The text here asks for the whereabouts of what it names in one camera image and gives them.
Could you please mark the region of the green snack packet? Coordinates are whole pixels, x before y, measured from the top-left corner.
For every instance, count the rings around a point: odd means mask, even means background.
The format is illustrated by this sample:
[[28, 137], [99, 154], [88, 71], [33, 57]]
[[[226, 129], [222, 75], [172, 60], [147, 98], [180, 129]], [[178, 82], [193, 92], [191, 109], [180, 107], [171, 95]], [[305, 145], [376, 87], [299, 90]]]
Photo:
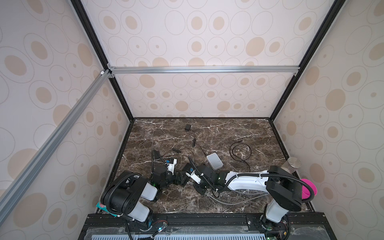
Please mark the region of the green snack packet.
[[101, 202], [97, 203], [97, 208], [104, 211], [104, 212], [107, 212], [107, 207], [105, 205], [103, 205]]

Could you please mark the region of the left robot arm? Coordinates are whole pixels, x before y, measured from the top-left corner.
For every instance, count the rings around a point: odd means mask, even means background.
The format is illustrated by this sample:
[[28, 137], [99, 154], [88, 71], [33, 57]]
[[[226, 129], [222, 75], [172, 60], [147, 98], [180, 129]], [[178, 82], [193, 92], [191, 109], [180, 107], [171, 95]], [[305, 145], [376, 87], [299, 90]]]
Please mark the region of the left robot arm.
[[123, 171], [103, 192], [97, 207], [114, 217], [138, 222], [145, 228], [152, 226], [153, 211], [140, 199], [155, 202], [162, 190], [176, 184], [180, 177], [175, 173], [177, 159], [163, 158], [156, 150], [151, 152], [151, 177]]

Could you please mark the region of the aluminium crossbar left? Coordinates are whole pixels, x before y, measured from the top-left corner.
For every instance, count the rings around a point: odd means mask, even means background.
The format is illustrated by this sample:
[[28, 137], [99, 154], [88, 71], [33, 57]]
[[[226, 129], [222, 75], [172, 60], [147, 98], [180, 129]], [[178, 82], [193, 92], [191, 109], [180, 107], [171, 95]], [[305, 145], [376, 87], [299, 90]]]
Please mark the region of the aluminium crossbar left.
[[4, 224], [5, 220], [22, 196], [39, 175], [55, 150], [79, 119], [80, 115], [87, 108], [97, 91], [101, 88], [104, 82], [109, 79], [111, 72], [111, 70], [106, 69], [103, 74], [100, 74], [93, 81], [87, 91], [77, 101], [74, 107], [70, 109], [69, 113], [65, 116], [59, 126], [52, 132], [50, 137], [5, 192], [5, 195], [1, 198], [1, 225]]

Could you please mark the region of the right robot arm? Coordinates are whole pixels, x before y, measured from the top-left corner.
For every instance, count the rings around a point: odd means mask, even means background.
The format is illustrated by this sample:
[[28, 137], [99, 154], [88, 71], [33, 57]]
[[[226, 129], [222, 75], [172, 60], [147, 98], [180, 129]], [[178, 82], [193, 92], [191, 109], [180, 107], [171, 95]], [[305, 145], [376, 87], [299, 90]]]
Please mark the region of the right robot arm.
[[215, 193], [251, 190], [268, 193], [273, 200], [267, 204], [264, 218], [279, 223], [288, 212], [299, 212], [302, 204], [310, 202], [316, 195], [313, 187], [277, 166], [256, 173], [233, 171], [214, 172], [206, 165], [191, 166], [186, 175], [195, 182], [201, 195], [210, 189]]

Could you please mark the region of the white rectangular box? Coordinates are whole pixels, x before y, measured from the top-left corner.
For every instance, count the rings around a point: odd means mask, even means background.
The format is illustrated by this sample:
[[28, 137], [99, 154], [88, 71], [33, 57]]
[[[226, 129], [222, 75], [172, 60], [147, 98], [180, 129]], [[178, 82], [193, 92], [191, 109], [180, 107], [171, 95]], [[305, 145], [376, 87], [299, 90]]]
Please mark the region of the white rectangular box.
[[216, 153], [207, 155], [207, 160], [214, 171], [219, 170], [224, 166], [222, 160]]

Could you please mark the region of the black network switch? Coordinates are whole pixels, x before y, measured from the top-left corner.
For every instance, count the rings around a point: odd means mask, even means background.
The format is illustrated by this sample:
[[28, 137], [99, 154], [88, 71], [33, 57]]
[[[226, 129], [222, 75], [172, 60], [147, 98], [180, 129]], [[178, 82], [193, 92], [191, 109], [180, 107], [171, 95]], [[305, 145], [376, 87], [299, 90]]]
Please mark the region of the black network switch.
[[186, 172], [177, 172], [176, 173], [177, 185], [184, 187], [188, 183], [189, 180], [190, 180], [190, 177], [187, 175]]

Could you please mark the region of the aluminium crossbar back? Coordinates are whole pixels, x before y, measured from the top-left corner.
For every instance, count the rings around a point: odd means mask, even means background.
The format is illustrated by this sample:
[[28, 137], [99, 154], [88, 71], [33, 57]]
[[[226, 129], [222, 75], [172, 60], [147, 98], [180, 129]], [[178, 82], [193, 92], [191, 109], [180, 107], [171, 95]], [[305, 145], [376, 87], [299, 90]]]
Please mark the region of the aluminium crossbar back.
[[113, 74], [297, 73], [299, 66], [111, 67]]

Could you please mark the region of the black corner frame post right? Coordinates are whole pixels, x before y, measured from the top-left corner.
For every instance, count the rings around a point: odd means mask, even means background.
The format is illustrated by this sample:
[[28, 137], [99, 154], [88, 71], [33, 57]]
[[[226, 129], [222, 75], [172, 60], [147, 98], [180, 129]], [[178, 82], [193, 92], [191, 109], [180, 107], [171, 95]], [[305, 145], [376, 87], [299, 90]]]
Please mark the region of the black corner frame post right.
[[304, 73], [306, 67], [310, 63], [312, 57], [315, 55], [316, 51], [318, 50], [320, 44], [324, 40], [325, 36], [329, 32], [332, 24], [337, 19], [338, 14], [342, 10], [343, 6], [345, 5], [347, 1], [346, 0], [336, 0], [331, 5], [330, 10], [326, 14], [324, 20], [321, 22], [321, 25], [318, 29], [318, 31], [315, 34], [314, 39], [312, 40], [311, 44], [309, 45], [308, 50], [306, 51], [303, 59], [301, 60], [299, 64], [299, 70], [298, 72], [291, 78], [288, 86], [286, 87], [285, 91], [283, 92], [283, 95], [281, 96], [277, 106], [275, 107], [274, 111], [272, 112], [272, 115], [270, 116], [270, 121], [274, 122], [277, 118], [278, 114], [282, 110], [284, 104], [286, 103], [287, 99], [289, 98], [291, 92], [295, 88], [297, 82], [299, 81], [301, 75]]

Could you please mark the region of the black power adapter far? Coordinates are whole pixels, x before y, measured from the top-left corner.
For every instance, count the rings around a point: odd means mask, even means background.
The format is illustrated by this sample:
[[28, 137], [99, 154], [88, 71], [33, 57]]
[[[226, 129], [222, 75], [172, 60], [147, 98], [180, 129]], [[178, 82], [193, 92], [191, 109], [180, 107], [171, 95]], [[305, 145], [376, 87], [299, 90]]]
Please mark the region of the black power adapter far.
[[190, 124], [186, 124], [185, 131], [189, 132], [192, 129], [192, 126]]

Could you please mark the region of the black corner frame post left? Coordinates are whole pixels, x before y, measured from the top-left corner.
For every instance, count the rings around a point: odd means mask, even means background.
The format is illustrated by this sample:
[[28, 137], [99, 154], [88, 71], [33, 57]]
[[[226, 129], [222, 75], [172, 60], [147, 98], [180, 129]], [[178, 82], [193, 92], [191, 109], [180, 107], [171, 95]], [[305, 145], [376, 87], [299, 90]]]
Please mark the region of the black corner frame post left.
[[[105, 52], [104, 52], [103, 47], [99, 41], [99, 38], [97, 37], [97, 34], [96, 34], [96, 32], [92, 26], [92, 23], [91, 23], [88, 15], [86, 13], [86, 10], [85, 10], [83, 3], [79, 0], [70, 0], [70, 3], [74, 8], [74, 11], [75, 11], [77, 17], [79, 18], [79, 20], [83, 26], [83, 29], [84, 29], [87, 37], [88, 37], [88, 40], [90, 41], [103, 69], [104, 70], [110, 70], [111, 68], [109, 67], [109, 61], [105, 55]], [[123, 95], [122, 89], [121, 89], [120, 85], [118, 84], [116, 77], [110, 77], [109, 80], [110, 80], [110, 83], [111, 83], [111, 85], [112, 85], [112, 87], [113, 87], [113, 89], [114, 89], [114, 91], [118, 97], [120, 104], [123, 107], [123, 110], [124, 110], [126, 116], [129, 119], [129, 121], [130, 122], [134, 121], [135, 118], [133, 117], [133, 114], [132, 114], [132, 112], [131, 112], [128, 104], [127, 104], [127, 101]]]

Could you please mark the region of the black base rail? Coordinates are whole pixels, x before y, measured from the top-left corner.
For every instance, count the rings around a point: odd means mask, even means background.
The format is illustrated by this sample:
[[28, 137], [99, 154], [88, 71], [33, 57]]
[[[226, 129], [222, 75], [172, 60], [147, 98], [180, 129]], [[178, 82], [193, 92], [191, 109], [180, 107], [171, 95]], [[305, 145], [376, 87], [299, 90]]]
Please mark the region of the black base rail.
[[258, 214], [154, 214], [148, 224], [88, 215], [80, 240], [334, 240], [324, 213], [291, 213], [278, 224]]

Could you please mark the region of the aluminium crossbar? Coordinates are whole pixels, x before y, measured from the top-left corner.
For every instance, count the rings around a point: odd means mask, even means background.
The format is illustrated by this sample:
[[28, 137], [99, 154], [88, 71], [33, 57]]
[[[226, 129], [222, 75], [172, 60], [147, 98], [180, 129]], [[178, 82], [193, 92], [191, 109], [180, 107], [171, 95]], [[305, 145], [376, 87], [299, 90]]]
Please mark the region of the aluminium crossbar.
[[22, 196], [39, 175], [55, 150], [79, 119], [80, 115], [87, 108], [97, 91], [101, 88], [104, 82], [109, 79], [111, 72], [111, 70], [106, 69], [103, 74], [100, 74], [93, 81], [87, 91], [77, 101], [74, 107], [70, 109], [69, 113], [65, 116], [59, 126], [52, 132], [50, 137], [5, 192], [5, 195], [1, 198], [1, 225], [4, 224], [5, 220]]
[[113, 74], [297, 73], [299, 66], [111, 67]]

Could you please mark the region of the black corner frame post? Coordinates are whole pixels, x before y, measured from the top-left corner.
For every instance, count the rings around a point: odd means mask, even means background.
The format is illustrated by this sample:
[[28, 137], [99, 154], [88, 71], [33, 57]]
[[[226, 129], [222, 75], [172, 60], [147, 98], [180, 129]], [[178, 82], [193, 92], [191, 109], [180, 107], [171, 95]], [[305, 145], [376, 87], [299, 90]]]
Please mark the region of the black corner frame post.
[[330, 10], [326, 14], [324, 20], [321, 22], [321, 25], [318, 29], [318, 31], [315, 34], [314, 39], [312, 40], [311, 44], [309, 45], [308, 50], [306, 51], [303, 59], [301, 60], [299, 64], [299, 70], [298, 72], [291, 78], [288, 86], [286, 87], [285, 91], [283, 92], [283, 95], [281, 96], [277, 106], [275, 107], [274, 111], [272, 112], [272, 115], [270, 116], [270, 121], [274, 122], [277, 118], [278, 114], [282, 110], [284, 104], [286, 103], [287, 99], [289, 98], [291, 92], [295, 88], [297, 82], [299, 81], [301, 75], [304, 73], [306, 67], [310, 63], [312, 57], [315, 55], [316, 51], [318, 50], [320, 44], [324, 40], [325, 36], [329, 32], [332, 24], [337, 19], [338, 14], [342, 10], [343, 6], [345, 5], [347, 1], [346, 0], [336, 0], [331, 5]]
[[[103, 47], [99, 41], [99, 38], [97, 37], [97, 34], [96, 34], [96, 32], [92, 26], [92, 23], [91, 23], [88, 15], [86, 13], [86, 10], [85, 10], [83, 3], [79, 0], [70, 0], [70, 3], [74, 8], [74, 11], [75, 11], [77, 17], [79, 18], [79, 20], [83, 26], [83, 29], [84, 29], [87, 37], [88, 37], [88, 40], [90, 41], [103, 69], [104, 70], [110, 70], [111, 68], [109, 67], [109, 61], [105, 55], [105, 52], [104, 52]], [[110, 83], [111, 83], [111, 85], [112, 85], [112, 87], [113, 87], [113, 89], [114, 89], [114, 91], [118, 97], [120, 104], [123, 107], [123, 110], [124, 110], [126, 116], [129, 119], [129, 121], [130, 122], [134, 121], [135, 118], [133, 117], [133, 114], [132, 114], [132, 112], [131, 112], [128, 104], [127, 104], [127, 101], [123, 95], [122, 89], [121, 89], [120, 85], [118, 84], [116, 77], [110, 77], [109, 80], [110, 80]]]

